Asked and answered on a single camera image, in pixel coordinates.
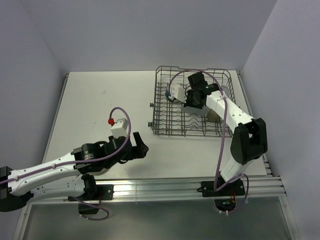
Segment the olive ceramic mug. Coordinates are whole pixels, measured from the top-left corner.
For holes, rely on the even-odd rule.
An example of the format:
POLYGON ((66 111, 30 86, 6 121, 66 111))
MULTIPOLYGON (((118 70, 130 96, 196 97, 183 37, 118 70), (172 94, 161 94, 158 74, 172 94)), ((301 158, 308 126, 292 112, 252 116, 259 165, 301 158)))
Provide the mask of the olive ceramic mug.
POLYGON ((210 123, 216 123, 220 120, 220 116, 215 111, 210 109, 206 115, 206 119, 210 123))

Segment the teal white ceramic bowl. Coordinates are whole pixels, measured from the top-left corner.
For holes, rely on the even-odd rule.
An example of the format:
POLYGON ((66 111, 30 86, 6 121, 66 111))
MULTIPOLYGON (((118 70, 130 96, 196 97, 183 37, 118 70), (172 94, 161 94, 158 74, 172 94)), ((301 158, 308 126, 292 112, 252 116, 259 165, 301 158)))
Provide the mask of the teal white ceramic bowl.
POLYGON ((165 90, 165 98, 166 98, 169 102, 174 102, 174 100, 175 100, 175 97, 170 94, 170 92, 169 92, 168 89, 165 90))

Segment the beige ceramic plate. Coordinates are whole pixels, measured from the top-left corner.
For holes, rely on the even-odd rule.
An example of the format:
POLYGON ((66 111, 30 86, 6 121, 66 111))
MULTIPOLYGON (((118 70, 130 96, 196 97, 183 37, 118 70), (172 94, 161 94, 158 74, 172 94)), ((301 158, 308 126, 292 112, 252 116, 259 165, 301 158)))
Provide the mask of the beige ceramic plate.
POLYGON ((107 173, 108 171, 109 171, 109 169, 103 168, 102 170, 97 171, 97 172, 92 172, 91 174, 94 176, 101 176, 101 175, 104 175, 105 173, 107 173))

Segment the clear glass tumbler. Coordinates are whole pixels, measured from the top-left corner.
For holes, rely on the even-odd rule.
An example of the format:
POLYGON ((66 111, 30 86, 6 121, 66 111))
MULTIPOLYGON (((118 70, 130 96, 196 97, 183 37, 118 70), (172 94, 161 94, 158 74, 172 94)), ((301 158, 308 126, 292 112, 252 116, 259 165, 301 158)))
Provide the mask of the clear glass tumbler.
POLYGON ((224 92, 229 91, 229 89, 228 89, 226 86, 221 86, 221 89, 222 89, 224 92))

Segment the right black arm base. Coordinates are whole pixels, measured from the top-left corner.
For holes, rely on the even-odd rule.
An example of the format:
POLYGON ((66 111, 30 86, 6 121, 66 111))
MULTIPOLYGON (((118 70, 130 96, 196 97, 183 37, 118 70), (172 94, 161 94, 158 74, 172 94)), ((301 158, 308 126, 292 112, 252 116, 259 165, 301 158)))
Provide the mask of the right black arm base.
POLYGON ((219 214, 227 216, 234 212, 237 209, 237 197, 244 197, 241 205, 246 202, 249 188, 245 189, 245 185, 241 179, 228 183, 218 191, 214 190, 214 183, 214 180, 202 181, 196 191, 201 193, 203 198, 214 198, 214 206, 219 214))

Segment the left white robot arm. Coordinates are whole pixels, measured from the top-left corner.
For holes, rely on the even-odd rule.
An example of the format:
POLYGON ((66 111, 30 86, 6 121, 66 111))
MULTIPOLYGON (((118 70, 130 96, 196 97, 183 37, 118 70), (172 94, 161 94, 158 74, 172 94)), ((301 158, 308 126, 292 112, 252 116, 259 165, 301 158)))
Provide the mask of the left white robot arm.
POLYGON ((90 201, 98 197, 94 173, 108 171, 146 157, 149 148, 138 132, 135 145, 121 136, 108 141, 86 143, 58 159, 20 170, 0 169, 0 210, 11 212, 42 199, 67 197, 69 201, 90 201))

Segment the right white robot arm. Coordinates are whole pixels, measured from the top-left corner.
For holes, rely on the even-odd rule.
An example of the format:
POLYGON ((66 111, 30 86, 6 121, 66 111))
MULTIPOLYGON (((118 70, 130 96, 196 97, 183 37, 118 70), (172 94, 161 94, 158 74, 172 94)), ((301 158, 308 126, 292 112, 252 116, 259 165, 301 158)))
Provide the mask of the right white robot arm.
POLYGON ((245 113, 222 89, 216 79, 209 84, 205 75, 211 74, 200 71, 188 76, 190 90, 187 92, 186 103, 191 107, 207 107, 223 120, 222 139, 217 163, 217 177, 222 177, 216 183, 217 191, 222 195, 229 194, 237 178, 243 175, 251 161, 259 159, 268 150, 266 122, 262 118, 254 118, 245 113), (225 144, 226 128, 232 131, 230 144, 231 158, 221 166, 225 144))

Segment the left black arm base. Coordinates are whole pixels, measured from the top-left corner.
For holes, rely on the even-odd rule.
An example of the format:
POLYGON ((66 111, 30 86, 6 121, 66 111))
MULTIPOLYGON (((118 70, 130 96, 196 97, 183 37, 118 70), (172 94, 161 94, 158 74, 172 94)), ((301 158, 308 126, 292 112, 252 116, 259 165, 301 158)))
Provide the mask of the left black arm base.
POLYGON ((69 202, 78 203, 79 216, 87 221, 103 221, 110 217, 110 212, 103 207, 103 201, 111 201, 114 195, 114 186, 98 186, 95 192, 86 192, 82 196, 69 196, 69 202))

